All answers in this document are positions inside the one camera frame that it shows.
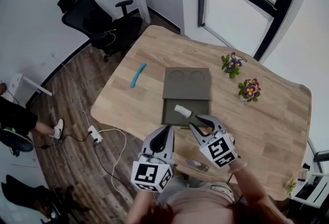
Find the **blue tube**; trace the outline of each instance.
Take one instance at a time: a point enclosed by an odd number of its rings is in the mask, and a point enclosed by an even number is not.
[[[140,73],[144,70],[144,68],[146,67],[146,63],[143,63],[140,67],[139,67],[139,70],[136,72],[135,74],[135,77],[133,78],[133,81],[130,85],[130,88],[134,88],[135,87],[135,84],[136,84],[136,81],[138,79],[138,76],[140,75]]]

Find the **power strip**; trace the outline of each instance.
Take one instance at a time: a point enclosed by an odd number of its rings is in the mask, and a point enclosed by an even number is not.
[[[93,125],[89,127],[88,132],[91,132],[91,135],[95,140],[97,139],[96,143],[100,143],[103,140],[102,136]]]

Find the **black shorts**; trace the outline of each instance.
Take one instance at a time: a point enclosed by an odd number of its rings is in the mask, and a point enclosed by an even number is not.
[[[35,128],[38,117],[23,107],[0,96],[1,128],[13,127],[18,133],[27,135]]]

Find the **person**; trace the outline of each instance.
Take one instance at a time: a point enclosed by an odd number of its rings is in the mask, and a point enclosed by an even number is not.
[[[4,83],[0,84],[0,124],[1,128],[11,127],[18,133],[28,135],[29,131],[35,129],[41,135],[47,135],[60,139],[63,133],[64,121],[59,119],[55,127],[38,121],[38,117],[18,104],[9,102],[1,97],[7,90]]]
[[[205,183],[174,175],[154,203],[154,194],[139,191],[126,224],[279,224],[293,223],[271,202],[265,189],[240,158],[229,164],[247,202],[235,202],[225,183]]]

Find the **person's hand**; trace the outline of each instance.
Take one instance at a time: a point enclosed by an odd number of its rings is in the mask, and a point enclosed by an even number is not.
[[[0,83],[0,95],[3,95],[7,90],[7,86],[5,83]]]

